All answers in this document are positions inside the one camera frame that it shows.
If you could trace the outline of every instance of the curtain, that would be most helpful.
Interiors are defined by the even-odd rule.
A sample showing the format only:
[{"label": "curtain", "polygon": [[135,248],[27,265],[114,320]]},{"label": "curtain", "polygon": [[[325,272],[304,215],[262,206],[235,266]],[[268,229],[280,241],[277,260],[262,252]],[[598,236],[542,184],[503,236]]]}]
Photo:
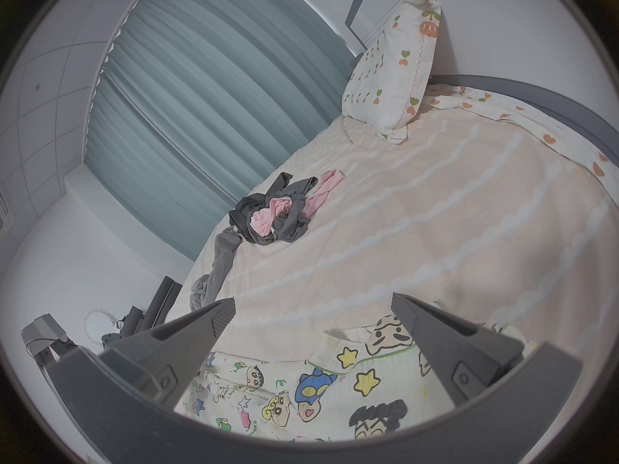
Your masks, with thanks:
[{"label": "curtain", "polygon": [[140,0],[104,63],[85,163],[196,259],[236,201],[340,114],[352,58],[303,0]]}]

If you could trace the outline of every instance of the pink clothing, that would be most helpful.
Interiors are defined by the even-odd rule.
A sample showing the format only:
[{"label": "pink clothing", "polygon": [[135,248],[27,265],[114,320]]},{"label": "pink clothing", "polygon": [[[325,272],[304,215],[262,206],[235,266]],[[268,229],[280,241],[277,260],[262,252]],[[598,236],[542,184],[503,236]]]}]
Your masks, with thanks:
[{"label": "pink clothing", "polygon": [[255,212],[251,216],[250,225],[260,237],[266,237],[271,232],[275,217],[281,213],[290,212],[292,199],[289,197],[275,197],[269,202],[267,208]]},{"label": "pink clothing", "polygon": [[312,218],[316,211],[327,201],[329,192],[344,180],[344,174],[339,170],[329,170],[318,178],[318,185],[311,196],[305,200],[305,208],[301,212],[303,218]]}]

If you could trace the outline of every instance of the orange heart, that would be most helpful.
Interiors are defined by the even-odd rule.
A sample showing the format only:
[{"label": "orange heart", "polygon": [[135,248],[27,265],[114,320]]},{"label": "orange heart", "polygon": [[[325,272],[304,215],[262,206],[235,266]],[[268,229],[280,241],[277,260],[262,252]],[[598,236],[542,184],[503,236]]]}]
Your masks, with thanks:
[{"label": "orange heart", "polygon": [[597,175],[598,177],[604,177],[604,171],[600,168],[600,166],[596,162],[593,162],[593,173]]}]

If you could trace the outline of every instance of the air vent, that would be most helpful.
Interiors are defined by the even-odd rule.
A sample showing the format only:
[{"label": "air vent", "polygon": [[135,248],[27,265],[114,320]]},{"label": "air vent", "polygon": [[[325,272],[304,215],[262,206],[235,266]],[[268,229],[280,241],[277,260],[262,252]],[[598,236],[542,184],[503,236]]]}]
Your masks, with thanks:
[{"label": "air vent", "polygon": [[0,241],[2,241],[5,234],[9,232],[13,220],[13,213],[11,213],[11,209],[4,197],[2,186],[0,186]]}]

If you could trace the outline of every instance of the pillow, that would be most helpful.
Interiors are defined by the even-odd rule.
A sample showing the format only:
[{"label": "pillow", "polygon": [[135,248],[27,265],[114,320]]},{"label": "pillow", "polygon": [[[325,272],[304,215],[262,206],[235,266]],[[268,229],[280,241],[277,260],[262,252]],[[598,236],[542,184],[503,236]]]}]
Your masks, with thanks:
[{"label": "pillow", "polygon": [[434,0],[402,2],[355,67],[342,114],[367,122],[392,143],[406,140],[406,124],[428,83],[440,19]]}]

